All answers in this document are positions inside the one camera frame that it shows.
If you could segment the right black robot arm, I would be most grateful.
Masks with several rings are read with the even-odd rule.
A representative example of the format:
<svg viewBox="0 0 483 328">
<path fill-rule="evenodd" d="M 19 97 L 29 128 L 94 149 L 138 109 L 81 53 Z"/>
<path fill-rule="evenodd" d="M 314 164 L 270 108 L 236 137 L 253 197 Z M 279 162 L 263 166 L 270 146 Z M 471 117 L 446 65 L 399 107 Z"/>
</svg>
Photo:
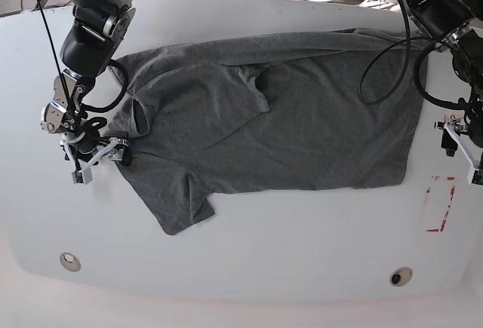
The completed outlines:
<svg viewBox="0 0 483 328">
<path fill-rule="evenodd" d="M 71 0 L 74 22 L 61 51 L 54 57 L 63 64 L 54 80 L 54 96 L 43 108 L 41 127 L 62 136 L 60 146 L 71 163 L 75 184 L 92 180 L 91 168 L 108 158 L 123 165 L 131 162 L 126 135 L 103 137 L 104 114 L 112 111 L 128 89 L 128 72 L 112 58 L 134 18 L 132 0 Z M 119 95 L 107 106 L 90 106 L 83 99 L 94 89 L 97 77 L 112 67 L 122 76 Z"/>
</svg>

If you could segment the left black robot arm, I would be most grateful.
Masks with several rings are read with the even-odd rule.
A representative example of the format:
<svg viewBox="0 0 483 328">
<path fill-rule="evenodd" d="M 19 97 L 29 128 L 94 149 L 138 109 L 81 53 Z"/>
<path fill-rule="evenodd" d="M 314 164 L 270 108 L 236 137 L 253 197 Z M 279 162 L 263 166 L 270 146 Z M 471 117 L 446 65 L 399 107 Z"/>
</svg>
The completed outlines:
<svg viewBox="0 0 483 328">
<path fill-rule="evenodd" d="M 435 126 L 443 131 L 441 147 L 448 157 L 460 149 L 469 162 L 468 182 L 482 184 L 482 158 L 474 158 L 462 135 L 482 147 L 482 37 L 470 26 L 475 18 L 462 0 L 398 0 L 405 17 L 410 17 L 430 45 L 420 52 L 413 67 L 417 91 L 429 103 L 448 111 L 460 111 Z M 469 97 L 455 103 L 440 100 L 426 92 L 420 80 L 420 68 L 430 53 L 439 47 L 452 55 L 452 67 L 460 80 L 469 85 Z"/>
</svg>

